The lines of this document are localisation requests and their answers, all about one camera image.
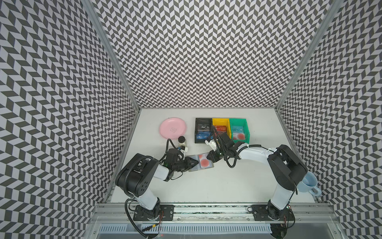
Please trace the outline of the grey card holder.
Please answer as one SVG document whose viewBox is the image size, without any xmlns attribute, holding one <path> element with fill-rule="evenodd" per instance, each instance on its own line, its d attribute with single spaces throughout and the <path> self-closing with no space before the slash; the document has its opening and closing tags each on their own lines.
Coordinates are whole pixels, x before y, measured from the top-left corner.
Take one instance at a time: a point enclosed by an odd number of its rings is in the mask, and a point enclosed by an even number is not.
<svg viewBox="0 0 382 239">
<path fill-rule="evenodd" d="M 189 169 L 189 172 L 195 172 L 195 171 L 210 169 L 214 167 L 213 162 L 208 159 L 208 153 L 191 155 L 189 156 L 189 158 L 197 161 L 197 164 L 191 167 L 191 169 Z"/>
</svg>

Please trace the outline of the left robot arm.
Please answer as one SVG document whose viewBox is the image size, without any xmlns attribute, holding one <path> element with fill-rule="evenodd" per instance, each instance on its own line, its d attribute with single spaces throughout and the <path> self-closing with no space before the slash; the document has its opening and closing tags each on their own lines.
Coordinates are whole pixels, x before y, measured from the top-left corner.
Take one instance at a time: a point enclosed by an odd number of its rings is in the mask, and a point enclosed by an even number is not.
<svg viewBox="0 0 382 239">
<path fill-rule="evenodd" d="M 181 149 L 167 149 L 161 159 L 136 154 L 118 173 L 115 184 L 130 200 L 138 203 L 133 221 L 172 221 L 174 205 L 162 205 L 149 189 L 153 178 L 168 182 L 175 172 L 184 173 L 199 165 L 199 161 L 185 156 Z"/>
</svg>

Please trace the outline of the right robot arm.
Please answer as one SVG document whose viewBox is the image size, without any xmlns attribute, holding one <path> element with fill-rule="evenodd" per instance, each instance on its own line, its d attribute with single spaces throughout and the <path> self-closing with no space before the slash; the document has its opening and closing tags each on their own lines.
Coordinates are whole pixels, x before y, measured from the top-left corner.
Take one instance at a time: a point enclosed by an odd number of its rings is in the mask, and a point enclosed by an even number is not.
<svg viewBox="0 0 382 239">
<path fill-rule="evenodd" d="M 224 160 L 234 168 L 238 160 L 251 160 L 270 167 L 276 188 L 266 205 L 252 206 L 256 221 L 279 221 L 288 217 L 289 202 L 298 194 L 297 186 L 308 173 L 305 163 L 287 146 L 266 148 L 260 144 L 234 142 L 226 133 L 213 133 L 205 143 L 211 147 L 207 159 L 218 162 Z"/>
</svg>

